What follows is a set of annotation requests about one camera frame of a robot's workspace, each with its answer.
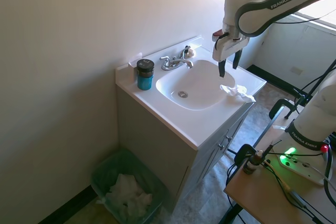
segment trash can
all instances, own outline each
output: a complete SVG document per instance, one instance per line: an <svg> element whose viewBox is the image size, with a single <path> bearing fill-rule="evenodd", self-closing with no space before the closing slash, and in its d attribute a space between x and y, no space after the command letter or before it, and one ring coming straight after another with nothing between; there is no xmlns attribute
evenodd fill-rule
<svg viewBox="0 0 336 224"><path fill-rule="evenodd" d="M102 162L91 175L91 186L107 210L121 224L129 224L129 222L123 219L118 209L113 206L111 203L113 199L105 197L110 187L116 184L119 174L133 175L142 189L147 194L152 194L152 203L147 213L138 218L137 222L133 222L136 224L149 223L166 196L166 187L134 154L126 149L120 149Z"/></svg>

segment white sink basin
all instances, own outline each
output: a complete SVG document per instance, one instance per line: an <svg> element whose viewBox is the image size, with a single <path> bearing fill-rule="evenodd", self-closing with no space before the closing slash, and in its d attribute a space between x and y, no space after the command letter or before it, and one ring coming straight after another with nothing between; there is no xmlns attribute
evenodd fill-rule
<svg viewBox="0 0 336 224"><path fill-rule="evenodd" d="M228 72L222 78L217 65L207 60L197 60L193 68L188 69L183 65L171 70L156 82L156 88L186 109L203 110L226 97L226 93L219 88L221 84L233 88L235 79Z"/></svg>

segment crumpled tissue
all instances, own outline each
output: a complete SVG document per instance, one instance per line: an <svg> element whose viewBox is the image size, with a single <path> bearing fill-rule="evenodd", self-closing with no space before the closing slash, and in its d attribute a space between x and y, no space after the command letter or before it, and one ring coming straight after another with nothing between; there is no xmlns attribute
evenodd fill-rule
<svg viewBox="0 0 336 224"><path fill-rule="evenodd" d="M110 199L112 205L118 209L120 217L125 220L144 216L152 203L152 194L146 194L134 176L126 174L118 175L117 182L110 187L106 198Z"/></svg>
<svg viewBox="0 0 336 224"><path fill-rule="evenodd" d="M228 86L220 85L220 89L224 90L227 94L233 97L241 97L244 102L256 102L253 95L247 95L247 89L244 86L237 85L234 88L230 88Z"/></svg>

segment wall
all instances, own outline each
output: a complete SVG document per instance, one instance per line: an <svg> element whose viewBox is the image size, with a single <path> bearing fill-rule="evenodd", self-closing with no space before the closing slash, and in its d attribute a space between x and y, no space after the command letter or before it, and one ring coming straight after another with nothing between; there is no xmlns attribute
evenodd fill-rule
<svg viewBox="0 0 336 224"><path fill-rule="evenodd" d="M118 147L114 68L222 26L223 0L0 0L0 222L37 223Z"/></svg>
<svg viewBox="0 0 336 224"><path fill-rule="evenodd" d="M295 17L283 19L283 22L297 21ZM325 72L335 59L335 51L334 31L315 24L274 24L254 64L297 88L303 88ZM297 75L291 72L292 67L303 71Z"/></svg>

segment chrome faucet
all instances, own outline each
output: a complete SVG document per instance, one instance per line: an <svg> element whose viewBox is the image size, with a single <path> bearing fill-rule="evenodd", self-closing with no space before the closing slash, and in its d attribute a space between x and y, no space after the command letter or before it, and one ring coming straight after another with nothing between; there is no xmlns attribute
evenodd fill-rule
<svg viewBox="0 0 336 224"><path fill-rule="evenodd" d="M161 68L165 71L170 71L176 68L179 68L180 66L182 66L183 64L186 63L188 68L192 68L194 66L194 64L192 63L192 61L190 60L186 60L185 57L185 52L188 51L188 49L190 49L190 46L186 46L177 57L173 57L173 60L170 59L169 56L164 56L161 57L160 60L164 60L164 62L162 63Z"/></svg>

